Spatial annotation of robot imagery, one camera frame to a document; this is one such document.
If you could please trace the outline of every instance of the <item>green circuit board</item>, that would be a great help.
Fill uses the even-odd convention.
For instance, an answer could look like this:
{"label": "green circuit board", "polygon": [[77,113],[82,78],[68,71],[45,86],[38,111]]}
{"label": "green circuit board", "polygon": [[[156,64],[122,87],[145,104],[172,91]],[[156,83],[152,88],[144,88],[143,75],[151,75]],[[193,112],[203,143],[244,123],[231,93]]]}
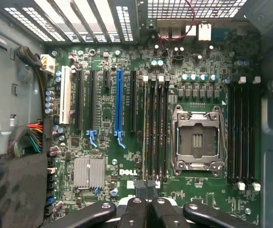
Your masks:
{"label": "green circuit board", "polygon": [[[110,200],[118,203],[121,198],[134,196],[135,189],[133,182],[135,180],[156,179],[159,172],[164,179],[158,180],[158,194],[163,197],[173,198],[179,207],[186,202],[204,203],[216,209],[220,209],[227,213],[232,213],[239,218],[250,223],[258,224],[260,212],[260,192],[253,190],[238,190],[228,182],[227,171],[224,168],[217,177],[214,177],[211,171],[182,171],[180,175],[176,175],[171,166],[171,116],[176,105],[181,105],[184,111],[189,112],[211,112],[218,106],[225,120],[225,141],[228,144],[228,107],[230,99],[228,98],[228,86],[224,83],[225,79],[234,80],[235,77],[241,75],[255,75],[256,68],[237,67],[235,62],[238,59],[253,59],[259,52],[259,40],[256,34],[250,34],[247,37],[233,37],[214,43],[193,43],[193,44],[165,44],[168,53],[159,49],[154,52],[154,45],[158,41],[152,41],[147,46],[122,46],[122,45],[76,45],[68,47],[56,47],[58,51],[56,57],[56,70],[61,71],[62,66],[70,66],[68,56],[75,58],[75,64],[79,70],[83,72],[83,124],[82,130],[76,129],[76,119],[74,115],[70,116],[69,124],[59,124],[59,108],[60,108],[60,90],[61,85],[55,81],[55,76],[48,79],[48,89],[55,92],[53,120],[55,125],[64,128],[63,134],[65,139],[60,141],[58,136],[55,137],[53,145],[60,148],[59,156],[56,161],[56,192],[57,201],[63,201],[64,206],[55,215],[55,219],[65,216],[74,210],[88,206],[99,200]],[[209,50],[209,46],[213,45],[213,50]],[[183,56],[183,61],[174,60],[174,47],[183,47],[184,51],[179,55]],[[231,57],[230,52],[235,52],[235,56]],[[198,55],[202,56],[200,61],[196,61]],[[162,66],[151,64],[152,60],[162,60]],[[123,100],[122,100],[122,142],[125,149],[118,143],[118,137],[114,135],[115,112],[116,112],[116,96],[117,96],[117,70],[123,72]],[[95,118],[94,125],[97,130],[95,135],[95,143],[97,148],[91,145],[87,130],[90,128],[89,109],[91,90],[91,72],[95,71],[97,77],[96,102],[94,105]],[[104,72],[109,72],[110,86],[104,87]],[[136,75],[136,109],[131,108],[132,89],[131,87],[131,71],[135,71]],[[188,80],[182,80],[182,75],[187,74]],[[191,82],[190,76],[197,76],[195,82]],[[200,82],[200,76],[206,75],[204,82]],[[209,81],[211,75],[216,75],[217,79],[214,83]],[[153,77],[163,76],[163,82],[168,80],[169,87],[167,91],[163,90],[161,96],[167,99],[161,103],[157,96],[150,101],[150,86]],[[70,110],[76,110],[76,90],[77,79],[72,76],[71,93],[70,93]],[[191,95],[186,95],[186,90],[190,88]],[[207,91],[212,91],[212,96],[207,97]],[[158,112],[163,104],[163,113],[167,114],[167,121],[162,120],[159,123]],[[151,109],[155,109],[153,126],[150,126]],[[135,129],[131,132],[131,112],[135,113]],[[159,147],[156,147],[157,137],[153,137],[150,141],[148,135],[149,129],[153,129],[155,134],[157,126],[166,129],[164,131],[165,139],[160,140],[161,147],[165,143],[165,166],[164,171],[159,168],[164,159],[159,156]],[[255,138],[255,162],[259,164],[259,125],[254,134]],[[153,144],[154,150],[151,157],[147,157],[148,142]],[[104,160],[104,184],[101,188],[84,188],[78,189],[74,186],[74,160],[76,158],[103,159]],[[149,167],[151,160],[152,166],[155,166],[157,172],[152,172]],[[255,178],[260,179],[260,166],[255,167]],[[111,192],[116,189],[118,192],[116,197]],[[245,209],[250,209],[251,213],[246,214]]]}

